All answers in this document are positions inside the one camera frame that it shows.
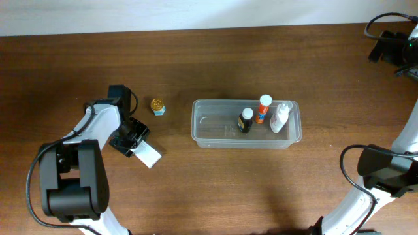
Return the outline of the white green medicine box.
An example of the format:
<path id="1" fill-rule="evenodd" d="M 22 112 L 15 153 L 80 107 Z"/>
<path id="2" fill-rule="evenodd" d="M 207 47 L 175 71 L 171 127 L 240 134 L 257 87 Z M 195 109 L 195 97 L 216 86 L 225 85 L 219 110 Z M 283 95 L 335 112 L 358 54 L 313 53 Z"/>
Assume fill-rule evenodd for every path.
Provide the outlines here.
<path id="1" fill-rule="evenodd" d="M 131 151 L 148 168 L 152 168 L 162 158 L 162 155 L 145 141 L 142 141 L 135 149 L 132 149 Z"/>

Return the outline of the small gold-lidded balm jar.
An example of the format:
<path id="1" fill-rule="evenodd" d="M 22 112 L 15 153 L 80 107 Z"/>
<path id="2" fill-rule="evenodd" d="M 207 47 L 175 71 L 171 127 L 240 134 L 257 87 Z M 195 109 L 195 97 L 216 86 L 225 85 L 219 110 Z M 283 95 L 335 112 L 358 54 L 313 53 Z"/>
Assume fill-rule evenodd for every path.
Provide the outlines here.
<path id="1" fill-rule="evenodd" d="M 165 105 L 161 99 L 153 99 L 150 107 L 156 116 L 162 116 L 165 113 Z"/>

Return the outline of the dark brown medicine bottle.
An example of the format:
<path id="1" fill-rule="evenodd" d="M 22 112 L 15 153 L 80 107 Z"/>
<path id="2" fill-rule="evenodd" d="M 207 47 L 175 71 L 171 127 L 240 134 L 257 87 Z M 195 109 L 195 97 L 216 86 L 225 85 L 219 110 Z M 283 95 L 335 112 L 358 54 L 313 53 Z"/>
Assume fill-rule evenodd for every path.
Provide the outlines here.
<path id="1" fill-rule="evenodd" d="M 238 128 L 242 133 L 248 133 L 252 126 L 253 110 L 251 108 L 243 109 L 242 113 L 238 117 Z"/>

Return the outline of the white spray bottle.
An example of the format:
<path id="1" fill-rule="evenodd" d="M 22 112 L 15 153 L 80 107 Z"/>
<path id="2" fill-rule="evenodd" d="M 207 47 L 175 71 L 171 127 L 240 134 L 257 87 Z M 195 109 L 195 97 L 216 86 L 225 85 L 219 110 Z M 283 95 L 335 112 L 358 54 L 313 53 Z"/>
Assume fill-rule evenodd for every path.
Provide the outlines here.
<path id="1" fill-rule="evenodd" d="M 280 132 L 283 126 L 287 123 L 289 119 L 289 113 L 293 108 L 293 103 L 291 101 L 283 101 L 278 105 L 276 111 L 270 119 L 270 128 L 274 133 Z"/>

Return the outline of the orange tablet tube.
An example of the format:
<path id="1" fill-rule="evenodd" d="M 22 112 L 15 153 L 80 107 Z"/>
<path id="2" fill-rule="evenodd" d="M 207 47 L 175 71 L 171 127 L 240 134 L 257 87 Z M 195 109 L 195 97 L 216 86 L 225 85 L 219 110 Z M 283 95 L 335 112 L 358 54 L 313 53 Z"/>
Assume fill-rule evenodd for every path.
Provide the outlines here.
<path id="1" fill-rule="evenodd" d="M 258 113 L 255 118 L 255 122 L 262 124 L 265 121 L 266 114 L 270 105 L 272 104 L 272 97 L 270 95 L 262 95 L 259 99 Z"/>

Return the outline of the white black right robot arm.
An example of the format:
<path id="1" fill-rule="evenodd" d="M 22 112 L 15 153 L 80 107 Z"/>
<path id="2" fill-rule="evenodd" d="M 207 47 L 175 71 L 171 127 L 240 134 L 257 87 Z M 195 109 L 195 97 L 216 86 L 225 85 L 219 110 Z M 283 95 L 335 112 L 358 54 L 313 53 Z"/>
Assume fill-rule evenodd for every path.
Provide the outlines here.
<path id="1" fill-rule="evenodd" d="M 396 65 L 396 74 L 417 73 L 417 30 L 410 34 L 383 31 L 368 56 L 370 61 Z M 417 110 L 414 109 L 390 149 L 373 144 L 354 144 L 340 155 L 343 161 L 351 149 L 361 149 L 357 164 L 359 178 L 335 210 L 311 226 L 308 234 L 357 234 L 361 227 L 386 204 L 406 193 L 417 192 Z"/>

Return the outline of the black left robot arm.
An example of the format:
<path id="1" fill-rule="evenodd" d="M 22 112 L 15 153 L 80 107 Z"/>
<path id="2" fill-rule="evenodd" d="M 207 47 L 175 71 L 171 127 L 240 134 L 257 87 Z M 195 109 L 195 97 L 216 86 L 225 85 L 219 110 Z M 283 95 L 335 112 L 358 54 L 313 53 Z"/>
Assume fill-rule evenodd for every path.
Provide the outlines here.
<path id="1" fill-rule="evenodd" d="M 108 206 L 110 189 L 101 151 L 110 144 L 130 157 L 145 141 L 149 128 L 132 117 L 135 97 L 128 87 L 111 85 L 107 98 L 84 105 L 84 117 L 68 135 L 40 147 L 34 163 L 39 165 L 42 210 L 60 220 L 58 228 L 130 234 Z"/>

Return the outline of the clear plastic container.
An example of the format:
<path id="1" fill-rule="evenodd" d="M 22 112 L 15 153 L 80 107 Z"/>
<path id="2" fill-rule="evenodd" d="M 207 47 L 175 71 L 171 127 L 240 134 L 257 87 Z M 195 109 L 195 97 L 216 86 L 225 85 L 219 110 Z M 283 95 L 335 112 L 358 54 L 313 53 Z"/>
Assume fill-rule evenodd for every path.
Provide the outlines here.
<path id="1" fill-rule="evenodd" d="M 199 99 L 193 103 L 191 136 L 201 148 L 285 149 L 301 141 L 300 109 L 296 101 L 283 128 L 274 133 L 270 118 L 283 101 L 274 100 L 262 124 L 253 122 L 248 133 L 238 128 L 238 116 L 245 108 L 258 114 L 258 100 Z"/>

